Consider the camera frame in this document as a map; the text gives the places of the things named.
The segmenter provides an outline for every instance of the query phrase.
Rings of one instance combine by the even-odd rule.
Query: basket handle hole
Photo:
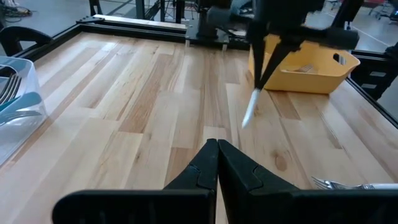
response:
[[[346,59],[343,56],[341,56],[340,54],[334,54],[333,59],[340,65],[346,64]]]

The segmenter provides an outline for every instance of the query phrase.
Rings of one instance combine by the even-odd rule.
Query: wooden table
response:
[[[398,180],[398,131],[346,82],[330,96],[263,91],[242,129],[247,60],[81,33],[36,61],[49,118],[0,168],[1,223],[50,223],[55,202],[80,189],[161,189],[208,138],[301,189],[314,188],[311,176]]]

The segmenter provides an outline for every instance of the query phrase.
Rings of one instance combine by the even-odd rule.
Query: plastic bin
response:
[[[263,72],[271,53],[280,42],[279,36],[266,37],[266,56]],[[341,64],[333,59],[337,54],[344,58]],[[307,93],[331,93],[360,64],[359,60],[344,50],[320,47],[316,43],[304,42],[301,50],[291,52],[275,69],[265,85],[266,90],[300,91]],[[249,56],[249,70],[253,71],[252,49]]]
[[[33,63],[25,59],[0,56],[0,65],[3,69],[12,68],[13,73],[21,77],[16,97],[0,105],[1,165],[43,123],[47,114],[39,94]],[[8,78],[1,76],[3,71],[0,69],[0,86],[4,87]]]

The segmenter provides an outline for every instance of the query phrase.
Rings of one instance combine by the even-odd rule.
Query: wood plank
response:
[[[190,47],[185,50],[188,57],[187,75],[185,76],[184,90],[202,90],[204,76],[208,72],[208,61],[206,60],[207,49]]]
[[[203,77],[205,92],[204,124],[229,129],[228,100],[221,54],[210,51],[205,59],[207,71]]]
[[[361,171],[361,175],[368,182],[392,182],[391,177],[380,163],[369,152],[355,132],[346,123],[342,115],[328,101],[327,96],[313,95],[313,100],[321,112],[323,119],[336,134],[353,164]]]
[[[142,134],[113,133],[88,182],[88,188],[123,189],[141,139]]]
[[[203,127],[203,139],[201,147],[207,142],[208,139],[226,139],[227,133],[225,128],[218,127]]]
[[[75,73],[69,74],[70,77],[44,100],[47,113],[53,114],[59,110],[58,108],[63,105],[63,102],[66,103],[65,108],[72,104],[114,54],[115,52],[100,50]]]
[[[192,72],[190,67],[192,63],[193,63],[193,57],[189,54],[185,54],[182,59],[180,74],[174,84],[174,89],[173,89],[174,92],[182,93],[184,91],[185,79]]]
[[[180,71],[183,65],[183,60],[181,60],[181,58],[183,58],[185,54],[184,48],[181,45],[173,45],[172,47],[173,57],[170,63],[164,68],[164,73],[160,81],[161,91],[173,91],[178,82],[179,76],[181,75]]]
[[[198,136],[201,136],[200,92],[187,91],[178,98],[178,119],[172,147],[194,149]]]
[[[13,223],[51,223],[51,211],[57,200],[86,188],[115,125],[113,121],[90,118],[37,190],[27,198]]]
[[[68,108],[71,103],[76,99],[76,97],[86,88],[86,86],[94,79],[94,77],[98,74],[98,72],[107,64],[110,58],[112,58],[118,50],[118,47],[115,47],[115,51],[111,51],[107,54],[102,60],[98,63],[95,63],[95,67],[81,79],[76,86],[66,86],[67,96],[64,98],[58,98],[55,95],[54,98],[50,100],[46,100],[46,109],[50,113],[49,118],[45,120],[45,122],[36,129],[30,138],[24,143],[24,145],[19,149],[18,156],[23,155],[35,142],[38,140],[43,133],[53,124],[53,122]]]
[[[225,83],[239,84],[239,70],[237,60],[240,60],[236,51],[233,50],[223,57],[223,64],[225,68]]]
[[[41,181],[78,135],[90,112],[83,108],[66,110],[28,151],[13,158],[15,164],[0,177],[0,216],[3,223],[12,222],[21,213],[31,195],[40,188]]]
[[[80,42],[84,36],[84,33],[78,34],[76,37],[54,49],[51,54],[44,55],[35,61],[36,74],[40,85],[46,83],[59,71],[59,68],[68,65],[76,55],[85,49],[80,46]]]
[[[42,98],[46,99],[51,93],[59,88],[65,80],[88,63],[89,59],[91,59],[98,51],[99,49],[85,49],[74,58],[71,58],[71,62],[67,63],[64,67],[61,67],[52,78],[41,86]]]
[[[163,188],[178,115],[177,100],[174,93],[159,94],[144,130],[126,188]]]
[[[301,117],[303,124],[307,127],[312,142],[326,147],[342,149],[336,134],[322,117],[317,106],[312,101],[311,95],[306,93],[289,93],[289,98]]]
[[[235,84],[226,84],[226,93],[227,93],[227,101],[228,101],[228,112],[229,112],[229,126],[231,132],[231,143],[236,148],[240,148],[239,142],[239,127],[242,126],[242,121],[240,118],[241,113],[238,111],[238,106],[241,105],[238,102],[238,96],[236,95],[238,92],[239,86]]]
[[[78,106],[96,108],[132,58],[133,54],[116,54],[79,96]]]
[[[290,100],[283,109],[278,107],[267,91],[261,92],[261,98],[262,101],[257,104],[251,125],[255,161],[297,187],[309,188],[309,181],[294,150],[294,144],[289,141],[285,128],[280,122],[284,117],[283,114],[292,114],[287,110],[295,111],[295,108]]]
[[[274,102],[281,118],[300,120],[300,116],[286,92],[269,91],[268,93]]]
[[[155,63],[155,67],[149,75],[145,87],[141,90],[133,108],[128,112],[123,120],[119,131],[131,133],[143,133],[160,90],[160,80],[162,79],[164,67],[171,61],[171,56],[160,54]]]
[[[100,48],[101,50],[111,51],[117,45],[124,44],[127,40],[129,40],[127,37],[83,33],[83,38],[79,41],[79,46],[86,48]]]
[[[398,142],[393,134],[386,129],[379,128],[378,121],[375,120],[368,110],[362,108],[358,103],[350,103],[344,100],[345,91],[336,92],[331,95],[331,102],[338,112],[344,117],[355,134],[363,144],[369,149],[371,154],[379,161],[389,175],[398,181]]]
[[[140,44],[130,65],[125,69],[115,84],[109,89],[96,108],[97,117],[120,120],[126,112],[130,101],[135,102],[145,82],[149,78],[146,72],[152,70],[156,45]]]
[[[311,180],[311,177],[322,177],[322,179],[332,179],[347,184],[363,183],[364,179],[344,150],[328,148],[308,141],[311,135],[302,121],[284,118],[281,120],[287,137],[303,166],[305,178]],[[310,184],[314,189],[316,188],[312,181]]]

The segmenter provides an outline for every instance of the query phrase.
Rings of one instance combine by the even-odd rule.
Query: clear plastic container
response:
[[[1,76],[5,70],[21,77],[21,84],[15,98],[0,105],[0,165],[47,117],[44,101],[39,93],[34,64],[26,59],[0,56],[0,90],[8,79]]]

